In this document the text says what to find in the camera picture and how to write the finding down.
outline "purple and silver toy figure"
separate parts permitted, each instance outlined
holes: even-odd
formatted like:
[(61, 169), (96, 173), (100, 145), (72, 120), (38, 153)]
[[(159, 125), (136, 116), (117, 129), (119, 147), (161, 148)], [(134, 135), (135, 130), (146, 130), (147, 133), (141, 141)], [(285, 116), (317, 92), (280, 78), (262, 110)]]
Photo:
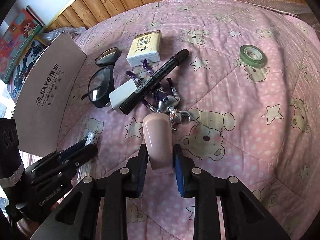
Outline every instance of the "purple and silver toy figure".
[[(150, 76), (153, 74), (153, 70), (148, 66), (148, 62), (146, 59), (143, 61), (143, 68), (147, 71), (147, 73)], [(142, 84), (142, 80), (140, 80), (133, 72), (127, 71), (127, 75), (132, 77), (139, 85)], [(180, 97), (178, 95), (176, 88), (174, 87), (174, 84), (171, 78), (167, 78), (167, 81), (171, 88), (172, 95), (165, 92), (161, 84), (158, 84), (152, 93), (152, 95), (156, 98), (157, 107), (148, 103), (145, 99), (142, 100), (142, 103), (154, 113), (169, 114), (171, 129), (176, 131), (176, 129), (173, 128), (173, 124), (182, 123), (182, 119), (184, 116), (187, 116), (190, 121), (191, 116), (188, 113), (188, 111), (183, 111), (183, 110), (180, 111), (175, 108), (178, 106), (180, 102)]]

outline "black marker pen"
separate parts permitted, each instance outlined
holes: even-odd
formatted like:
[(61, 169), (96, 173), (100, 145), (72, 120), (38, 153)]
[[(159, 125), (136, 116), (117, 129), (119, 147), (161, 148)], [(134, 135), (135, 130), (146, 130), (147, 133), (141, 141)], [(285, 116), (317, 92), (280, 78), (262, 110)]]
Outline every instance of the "black marker pen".
[(180, 50), (176, 55), (172, 56), (170, 60), (161, 68), (148, 77), (137, 89), (119, 106), (119, 109), (124, 114), (129, 114), (143, 98), (150, 93), (154, 87), (164, 79), (176, 66), (187, 58), (189, 51), (187, 49)]

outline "yellow tissue package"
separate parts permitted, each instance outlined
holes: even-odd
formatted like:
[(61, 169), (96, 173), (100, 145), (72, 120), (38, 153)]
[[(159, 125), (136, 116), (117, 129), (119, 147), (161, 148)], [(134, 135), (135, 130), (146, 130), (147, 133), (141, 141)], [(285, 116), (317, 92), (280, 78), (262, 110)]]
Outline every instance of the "yellow tissue package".
[(136, 35), (127, 55), (130, 66), (142, 65), (144, 59), (148, 63), (160, 61), (160, 40), (160, 30)]

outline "pink bedspread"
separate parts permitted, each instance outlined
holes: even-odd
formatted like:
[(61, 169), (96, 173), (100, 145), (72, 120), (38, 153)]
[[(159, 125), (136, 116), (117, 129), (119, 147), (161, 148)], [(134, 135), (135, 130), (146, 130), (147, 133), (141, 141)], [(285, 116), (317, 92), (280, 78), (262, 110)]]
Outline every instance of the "pink bedspread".
[[(293, 17), (233, 0), (166, 0), (90, 28), (75, 38), (88, 57), (65, 110), (58, 148), (98, 132), (95, 178), (137, 154), (150, 110), (140, 104), (128, 116), (107, 114), (81, 96), (99, 69), (95, 58), (112, 47), (122, 50), (116, 87), (127, 81), (127, 70), (147, 76), (141, 67), (131, 68), (126, 56), (135, 35), (158, 29), (163, 41), (155, 69), (179, 50), (190, 51), (168, 75), (182, 98), (179, 109), (193, 116), (172, 132), (173, 143), (213, 176), (237, 176), (299, 239), (320, 209), (320, 43), (309, 25)], [(239, 60), (244, 44), (266, 54), (264, 68)], [(143, 197), (128, 199), (127, 209), (129, 239), (193, 237), (194, 199), (180, 197), (174, 174), (154, 176), (148, 166)]]

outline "black eyeglasses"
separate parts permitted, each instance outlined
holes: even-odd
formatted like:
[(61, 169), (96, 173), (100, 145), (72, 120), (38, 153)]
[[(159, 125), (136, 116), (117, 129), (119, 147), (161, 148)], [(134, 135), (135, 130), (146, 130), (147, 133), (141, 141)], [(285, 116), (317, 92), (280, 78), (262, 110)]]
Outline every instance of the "black eyeglasses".
[(113, 68), (118, 58), (121, 56), (121, 50), (118, 48), (108, 49), (96, 58), (96, 65), (101, 67), (91, 77), (88, 84), (88, 93), (86, 96), (98, 108), (105, 107), (110, 102), (109, 94), (115, 90), (113, 81)]

